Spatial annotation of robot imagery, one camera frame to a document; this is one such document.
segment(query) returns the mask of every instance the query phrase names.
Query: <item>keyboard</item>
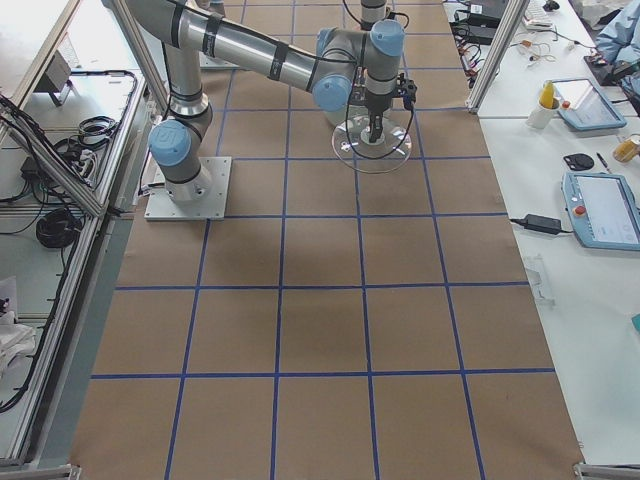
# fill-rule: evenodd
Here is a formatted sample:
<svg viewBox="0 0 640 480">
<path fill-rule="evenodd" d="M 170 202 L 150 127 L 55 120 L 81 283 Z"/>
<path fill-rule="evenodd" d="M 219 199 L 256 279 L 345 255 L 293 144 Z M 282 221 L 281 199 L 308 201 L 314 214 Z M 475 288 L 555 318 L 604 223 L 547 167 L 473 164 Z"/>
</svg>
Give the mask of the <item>keyboard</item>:
<svg viewBox="0 0 640 480">
<path fill-rule="evenodd" d="M 527 30 L 548 30 L 553 28 L 553 20 L 542 9 L 540 0 L 530 0 L 529 6 L 522 17 L 522 23 Z"/>
</svg>

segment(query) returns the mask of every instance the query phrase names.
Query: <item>blue joint cap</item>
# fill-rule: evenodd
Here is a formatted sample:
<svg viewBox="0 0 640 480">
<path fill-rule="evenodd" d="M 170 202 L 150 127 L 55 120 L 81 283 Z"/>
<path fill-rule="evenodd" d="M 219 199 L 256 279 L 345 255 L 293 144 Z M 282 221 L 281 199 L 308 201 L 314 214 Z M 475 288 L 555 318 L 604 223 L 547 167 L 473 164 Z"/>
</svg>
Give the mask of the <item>blue joint cap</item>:
<svg viewBox="0 0 640 480">
<path fill-rule="evenodd" d="M 404 28 L 395 20 L 380 20 L 369 32 L 373 46 L 390 57 L 402 55 L 404 35 Z"/>
<path fill-rule="evenodd" d="M 326 112 L 335 112 L 349 101 L 351 81 L 344 75 L 327 75 L 313 86 L 312 93 L 318 107 Z"/>
<path fill-rule="evenodd" d="M 149 150 L 158 165 L 174 167 L 191 149 L 191 135 L 187 127 L 177 120 L 166 120 L 155 127 L 149 135 Z"/>
<path fill-rule="evenodd" d="M 327 43 L 329 43 L 329 35 L 334 30 L 335 28 L 323 28 L 318 32 L 316 36 L 316 55 L 319 57 L 322 56 L 324 49 L 327 47 Z"/>
</svg>

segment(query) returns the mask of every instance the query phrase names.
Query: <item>white cup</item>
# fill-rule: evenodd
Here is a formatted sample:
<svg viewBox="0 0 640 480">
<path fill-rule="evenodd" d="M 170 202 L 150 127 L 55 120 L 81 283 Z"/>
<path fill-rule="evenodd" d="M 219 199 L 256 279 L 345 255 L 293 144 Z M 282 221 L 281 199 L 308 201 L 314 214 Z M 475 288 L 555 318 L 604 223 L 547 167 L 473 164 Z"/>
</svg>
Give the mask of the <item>white cup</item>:
<svg viewBox="0 0 640 480">
<path fill-rule="evenodd" d="M 553 99 L 553 107 L 545 108 L 538 102 L 536 108 L 529 114 L 529 118 L 527 118 L 527 125 L 533 128 L 543 129 L 549 124 L 549 120 L 553 118 L 553 116 L 560 108 L 560 102 L 557 98 Z"/>
</svg>

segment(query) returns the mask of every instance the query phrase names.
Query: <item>pen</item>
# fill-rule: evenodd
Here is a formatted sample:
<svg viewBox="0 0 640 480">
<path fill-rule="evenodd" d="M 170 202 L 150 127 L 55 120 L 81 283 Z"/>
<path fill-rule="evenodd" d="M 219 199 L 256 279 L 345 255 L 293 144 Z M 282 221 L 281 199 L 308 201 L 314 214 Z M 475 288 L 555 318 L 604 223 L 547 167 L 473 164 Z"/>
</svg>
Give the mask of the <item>pen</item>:
<svg viewBox="0 0 640 480">
<path fill-rule="evenodd" d="M 609 168 L 609 165 L 607 164 L 607 162 L 604 161 L 604 158 L 602 158 L 602 155 L 600 155 L 599 153 L 596 152 L 596 155 L 598 156 L 598 160 L 600 160 L 600 163 L 602 164 L 602 166 L 604 167 L 604 169 L 611 173 L 611 169 Z"/>
</svg>

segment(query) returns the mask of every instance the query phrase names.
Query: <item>transparent disc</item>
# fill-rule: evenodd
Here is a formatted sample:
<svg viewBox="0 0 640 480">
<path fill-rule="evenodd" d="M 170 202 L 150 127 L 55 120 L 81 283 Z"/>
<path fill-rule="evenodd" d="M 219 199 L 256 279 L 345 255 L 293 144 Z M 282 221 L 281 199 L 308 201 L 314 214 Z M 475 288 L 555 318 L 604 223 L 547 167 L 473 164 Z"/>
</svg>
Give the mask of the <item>transparent disc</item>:
<svg viewBox="0 0 640 480">
<path fill-rule="evenodd" d="M 411 137 L 388 118 L 382 119 L 382 136 L 369 139 L 369 117 L 359 115 L 333 131 L 333 151 L 351 168 L 364 173 L 385 173 L 400 168 L 411 154 Z"/>
</svg>

